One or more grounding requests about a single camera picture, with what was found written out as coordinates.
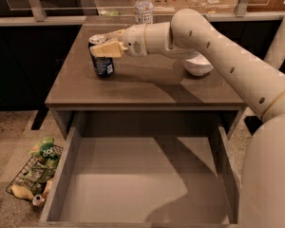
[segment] concrete floor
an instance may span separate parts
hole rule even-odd
[[[55,144],[58,146],[63,147],[66,143],[50,112],[47,114],[47,117],[39,130],[30,130],[36,113],[36,111],[0,112],[0,183],[3,183],[1,185],[2,187],[13,180],[29,160],[29,150],[44,137],[54,138]],[[239,171],[241,171],[246,146],[251,139],[247,126],[243,122],[243,119],[247,115],[252,115],[249,109],[244,112],[236,131],[229,141],[230,146],[234,150],[234,158]],[[0,217],[7,213],[4,207],[8,207],[5,205],[1,206]],[[33,213],[35,216],[33,218],[33,223],[38,221],[40,215],[40,213],[37,215],[35,214],[36,213]],[[0,227],[21,227],[23,224],[33,224],[22,223],[21,220],[25,220],[27,214],[22,215],[23,218],[18,222],[13,221],[12,215],[9,216],[9,221],[6,220],[6,218],[2,218],[3,221],[0,219],[0,222],[5,222]]]

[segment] robotic hand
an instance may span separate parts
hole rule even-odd
[[[94,56],[159,53],[189,59],[201,53],[264,122],[247,149],[239,227],[285,227],[285,75],[217,32],[192,9],[171,23],[137,25],[105,35]]]

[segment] plastic bottle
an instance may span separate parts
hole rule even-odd
[[[137,24],[153,23],[153,4],[151,0],[137,0],[135,2],[135,21]]]

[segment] can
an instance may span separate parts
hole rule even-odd
[[[106,41],[106,38],[103,35],[93,35],[88,39],[88,49],[92,58],[94,65],[94,70],[96,75],[106,77],[114,72],[113,58],[111,57],[95,57],[91,53],[91,48],[102,44]]]

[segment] bottle label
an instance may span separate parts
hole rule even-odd
[[[146,11],[141,11],[135,9],[135,18],[137,24],[152,24],[153,23],[153,12],[147,9]]]

